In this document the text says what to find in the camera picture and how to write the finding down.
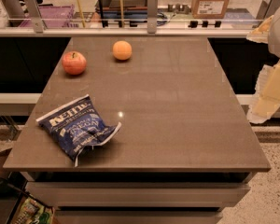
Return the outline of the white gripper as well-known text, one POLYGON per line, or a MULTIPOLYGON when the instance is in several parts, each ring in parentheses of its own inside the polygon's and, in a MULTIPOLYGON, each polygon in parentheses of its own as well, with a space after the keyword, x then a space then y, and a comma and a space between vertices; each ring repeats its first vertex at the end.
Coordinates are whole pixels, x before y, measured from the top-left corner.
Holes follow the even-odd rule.
MULTIPOLYGON (((251 31, 246 39, 256 43, 268 42, 269 52, 280 58, 280 7, 273 16, 251 31)), ((251 123, 261 124, 270 119, 279 107, 280 61, 274 66, 262 67, 246 117, 251 123)))

